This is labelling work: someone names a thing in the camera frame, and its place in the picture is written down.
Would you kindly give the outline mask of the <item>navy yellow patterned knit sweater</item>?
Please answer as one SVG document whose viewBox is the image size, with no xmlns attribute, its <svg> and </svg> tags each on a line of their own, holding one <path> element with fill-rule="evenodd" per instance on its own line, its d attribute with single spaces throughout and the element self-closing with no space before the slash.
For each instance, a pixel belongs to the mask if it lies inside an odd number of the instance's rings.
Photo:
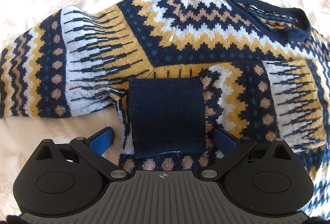
<svg viewBox="0 0 330 224">
<path fill-rule="evenodd" d="M 1 117 L 68 118 L 115 106 L 126 171 L 201 169 L 211 131 L 284 139 L 329 217 L 329 41 L 297 8 L 259 0 L 74 5 L 1 52 Z"/>
</svg>

